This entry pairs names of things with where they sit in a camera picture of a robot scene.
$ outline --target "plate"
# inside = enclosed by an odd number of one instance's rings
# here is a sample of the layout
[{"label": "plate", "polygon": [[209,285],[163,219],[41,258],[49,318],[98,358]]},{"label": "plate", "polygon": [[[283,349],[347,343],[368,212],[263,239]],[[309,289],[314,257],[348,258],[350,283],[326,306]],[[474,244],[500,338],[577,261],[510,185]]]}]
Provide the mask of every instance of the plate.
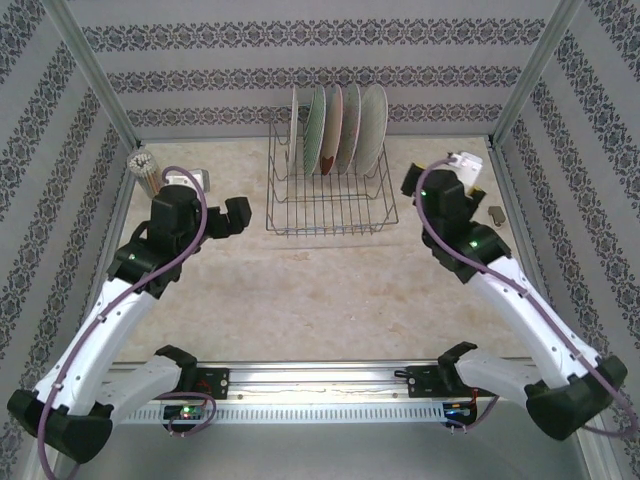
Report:
[{"label": "plate", "polygon": [[293,87],[293,99],[291,100],[291,127],[289,128],[289,159],[287,171],[291,172],[296,161],[296,142],[298,136],[298,89]]},{"label": "plate", "polygon": [[324,121],[327,116],[327,99],[324,87],[317,86],[313,92],[309,117],[304,127],[304,174],[312,175],[320,158]]},{"label": "plate", "polygon": [[372,85],[362,96],[360,136],[353,159],[355,173],[366,175],[380,156],[387,132],[389,104],[387,94],[380,85]]},{"label": "plate", "polygon": [[345,90],[342,131],[340,132],[340,147],[336,155],[336,170],[338,174],[346,173],[353,154],[356,152],[358,134],[360,133],[360,88],[353,84]]},{"label": "plate", "polygon": [[327,96],[327,119],[320,149],[320,172],[328,175],[336,161],[342,131],[342,89],[336,85]]}]

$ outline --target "patterned wallpaper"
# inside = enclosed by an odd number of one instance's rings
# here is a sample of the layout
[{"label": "patterned wallpaper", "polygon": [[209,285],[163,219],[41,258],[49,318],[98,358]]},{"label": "patterned wallpaper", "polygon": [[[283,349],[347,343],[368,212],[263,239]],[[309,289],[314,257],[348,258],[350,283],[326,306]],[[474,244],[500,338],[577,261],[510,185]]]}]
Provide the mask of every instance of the patterned wallpaper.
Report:
[{"label": "patterned wallpaper", "polygon": [[[601,353],[623,359],[636,406],[639,22],[632,2],[583,4],[503,149],[555,308]],[[611,429],[628,422],[617,407],[605,419]],[[640,478],[638,440],[614,447],[623,478]]]},{"label": "patterned wallpaper", "polygon": [[133,11],[123,5],[127,15],[99,3],[70,5],[139,136],[151,139],[265,135],[270,119],[287,122],[278,107],[293,85],[308,102],[315,84],[353,82],[386,87],[390,133],[490,133],[557,2],[400,0],[391,9],[376,0],[365,16],[336,0],[322,14],[310,1],[188,0],[159,13],[158,2],[137,0]]},{"label": "patterned wallpaper", "polygon": [[[73,338],[96,278],[126,148],[41,5],[0,7],[0,405]],[[0,479],[31,437],[0,409]]]}]

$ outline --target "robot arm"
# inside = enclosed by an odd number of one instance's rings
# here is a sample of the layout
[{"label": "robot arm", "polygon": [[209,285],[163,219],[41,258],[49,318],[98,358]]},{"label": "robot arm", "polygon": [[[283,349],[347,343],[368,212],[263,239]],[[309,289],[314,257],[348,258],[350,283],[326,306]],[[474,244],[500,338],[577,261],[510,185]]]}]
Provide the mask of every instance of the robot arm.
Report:
[{"label": "robot arm", "polygon": [[[627,369],[615,356],[600,358],[572,332],[533,288],[496,232],[471,220],[484,197],[484,192],[473,187],[482,160],[463,153],[452,155],[449,164],[456,171],[432,171],[426,177],[420,198],[415,201],[422,202],[431,227],[447,245],[512,279],[521,287],[521,292],[450,255],[425,229],[422,240],[441,265],[497,308],[527,347],[536,368],[496,358],[463,342],[438,359],[440,377],[452,391],[461,386],[476,387],[518,403],[547,435],[563,440],[612,401],[583,362],[594,367],[616,390],[622,385]],[[402,186],[405,195],[415,193],[422,172],[423,169],[412,165]],[[541,306],[579,353],[572,353],[530,298]]]},{"label": "robot arm", "polygon": [[[251,208],[245,197],[229,199],[225,204],[225,214],[219,207],[207,209],[201,242],[239,234],[248,226]],[[163,393],[193,389],[197,360],[172,346],[158,350],[126,379],[103,385],[106,373],[138,322],[168,285],[180,279],[181,264],[130,293],[104,318],[98,316],[132,285],[176,259],[196,238],[200,221],[200,202],[191,188],[169,185],[156,195],[150,220],[143,222],[130,242],[116,252],[95,306],[65,353],[34,390],[16,390],[11,396],[9,411],[31,435],[37,435],[45,402],[52,389],[57,389],[46,423],[45,442],[76,462],[86,463],[102,449],[112,429],[136,409]],[[64,380],[56,385],[59,369],[96,320],[100,321],[77,352]]]}]

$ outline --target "wire dish rack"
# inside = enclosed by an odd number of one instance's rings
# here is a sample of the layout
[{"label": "wire dish rack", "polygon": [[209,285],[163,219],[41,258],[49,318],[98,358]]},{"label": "wire dish rack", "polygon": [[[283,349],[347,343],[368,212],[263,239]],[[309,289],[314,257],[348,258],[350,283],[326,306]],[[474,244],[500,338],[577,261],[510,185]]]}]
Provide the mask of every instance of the wire dish rack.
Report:
[{"label": "wire dish rack", "polygon": [[355,235],[398,223],[385,147],[366,175],[304,175],[302,154],[287,171],[289,134],[269,124],[267,230],[278,235]]}]

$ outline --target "purple cable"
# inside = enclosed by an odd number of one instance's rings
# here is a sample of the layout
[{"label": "purple cable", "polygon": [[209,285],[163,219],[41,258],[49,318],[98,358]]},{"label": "purple cable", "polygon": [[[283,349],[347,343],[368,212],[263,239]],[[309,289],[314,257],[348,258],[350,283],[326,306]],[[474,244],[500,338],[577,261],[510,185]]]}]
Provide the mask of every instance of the purple cable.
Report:
[{"label": "purple cable", "polygon": [[[616,403],[624,409],[626,415],[629,417],[629,421],[631,422],[630,425],[628,425],[624,430],[619,432],[614,432],[609,430],[600,430],[600,429],[589,427],[589,426],[584,426],[583,428],[585,430],[588,430],[589,432],[592,432],[592,433],[597,433],[599,435],[604,435],[606,437],[611,437],[611,438],[628,438],[628,437],[634,436],[638,431],[638,417],[636,416],[635,412],[631,408],[631,405],[629,404],[629,402],[627,402],[627,400],[622,396],[622,394],[620,394],[620,392],[618,392],[615,388],[613,388],[613,386],[611,386],[611,384],[600,374],[600,372],[598,372],[589,362],[587,362],[583,358],[582,353],[580,353],[580,351],[576,348],[576,346],[573,345],[571,340],[569,340],[569,338],[564,334],[564,332],[560,329],[560,327],[558,327],[555,324],[555,322],[551,319],[551,317],[545,311],[545,309],[542,308],[542,305],[540,305],[536,300],[531,298],[530,295],[527,295],[528,293],[527,289],[521,287],[512,279],[504,276],[500,272],[496,272],[495,270],[488,268],[486,265],[482,265],[481,263],[475,262],[470,258],[467,258],[464,255],[456,252],[453,248],[447,245],[435,232],[435,230],[429,223],[427,216],[424,213],[424,206],[422,205],[422,201],[421,201],[422,187],[424,186],[424,183],[427,177],[433,170],[435,170],[437,167],[441,165],[448,164],[449,161],[450,161],[449,159],[438,160],[437,162],[429,165],[429,167],[427,167],[427,169],[424,172],[422,172],[422,174],[418,178],[418,184],[416,186],[416,197],[415,197],[416,208],[418,210],[418,216],[420,217],[420,220],[422,221],[422,224],[424,225],[424,228],[427,231],[427,233],[431,236],[431,238],[433,238],[433,240],[435,240],[435,242],[438,244],[440,248],[442,248],[445,252],[447,252],[456,260],[459,260],[462,263],[465,263],[470,267],[475,268],[482,274],[488,273],[490,275],[493,275],[498,280],[503,282],[505,285],[513,288],[516,292],[518,292],[520,295],[522,295],[527,300],[529,300],[533,308],[535,308],[536,311],[540,314],[540,316],[542,316],[542,318],[547,323],[547,325],[549,325],[549,328],[553,330],[553,333],[555,333],[560,338],[560,340],[562,340],[562,343],[565,344],[565,346],[578,359],[578,361],[582,364],[582,366],[587,369],[587,371],[600,383],[600,385],[602,385],[602,387],[607,391],[607,393],[609,393],[609,395],[611,395],[611,397],[616,401]],[[480,420],[482,420],[483,417],[486,418],[486,415],[483,414],[477,421],[475,421],[472,425],[467,427],[467,430],[470,430],[471,427],[480,423]]]},{"label": "purple cable", "polygon": [[199,393],[199,392],[189,392],[189,393],[169,392],[169,393],[163,393],[162,395],[157,397],[156,400],[164,400],[164,399],[168,399],[168,398],[184,398],[184,397],[202,398],[202,399],[204,399],[206,401],[211,402],[211,406],[213,407],[213,409],[211,410],[211,414],[207,417],[207,419],[204,422],[202,422],[201,424],[196,425],[195,427],[193,427],[188,432],[174,432],[173,429],[171,428],[171,426],[172,426],[173,421],[175,419],[172,418],[169,421],[168,427],[169,427],[169,433],[171,435],[173,435],[175,433],[180,437],[190,437],[191,435],[193,435],[195,433],[198,433],[200,430],[204,430],[205,428],[207,428],[209,426],[209,424],[213,420],[213,417],[216,416],[216,411],[218,410],[218,407],[216,406],[215,399],[211,395],[207,395],[206,393]]},{"label": "purple cable", "polygon": [[[122,302],[122,300],[127,298],[131,293],[135,292],[141,287],[144,287],[151,280],[159,277],[166,271],[171,270],[176,265],[183,263],[189,257],[189,255],[191,255],[194,252],[194,250],[198,248],[198,245],[200,244],[200,240],[202,240],[204,231],[207,227],[207,200],[204,197],[204,191],[200,187],[200,184],[198,183],[198,181],[193,177],[193,175],[191,175],[191,173],[189,173],[188,170],[185,170],[182,167],[165,168],[164,171],[162,172],[162,178],[165,180],[165,182],[166,182],[167,173],[169,173],[172,170],[180,172],[182,175],[185,175],[189,180],[191,180],[191,183],[194,185],[196,191],[198,192],[198,197],[200,199],[202,212],[201,212],[201,219],[200,219],[200,228],[198,229],[196,236],[194,237],[193,241],[189,244],[189,246],[184,250],[184,252],[178,255],[174,260],[167,263],[164,267],[159,268],[158,270],[151,273],[150,275],[143,277],[137,283],[127,288],[124,292],[118,295],[111,303],[109,303],[98,314],[95,320],[87,327],[87,329],[83,332],[83,334],[80,336],[76,344],[71,349],[69,356],[60,367],[60,371],[58,372],[58,376],[56,377],[54,385],[62,384],[63,380],[67,375],[67,372],[69,371],[69,368],[71,368],[71,364],[73,363],[73,360],[78,355],[78,352],[82,349],[82,346],[85,344],[89,336],[91,336],[91,334],[96,329],[96,327],[101,323],[100,318],[105,318],[114,308],[116,308],[120,304],[120,302]],[[58,394],[58,391],[59,389],[52,388],[51,391],[49,392],[47,401],[45,402],[44,408],[42,410],[42,414],[40,415],[40,422],[38,423],[38,435],[37,435],[38,456],[40,457],[40,464],[42,465],[42,469],[44,470],[44,473],[48,480],[57,480],[55,474],[53,473],[53,470],[51,470],[49,461],[47,460],[47,454],[45,452],[44,436],[45,436],[45,427],[47,424],[47,419],[49,418],[49,413],[51,412],[51,408],[53,406],[53,402],[56,398],[56,395]],[[183,393],[182,395],[199,396],[200,394],[199,393]],[[78,467],[79,465],[76,465],[73,468],[73,470],[71,471],[71,474],[68,477],[68,480],[73,479],[73,477],[78,472]]]}]

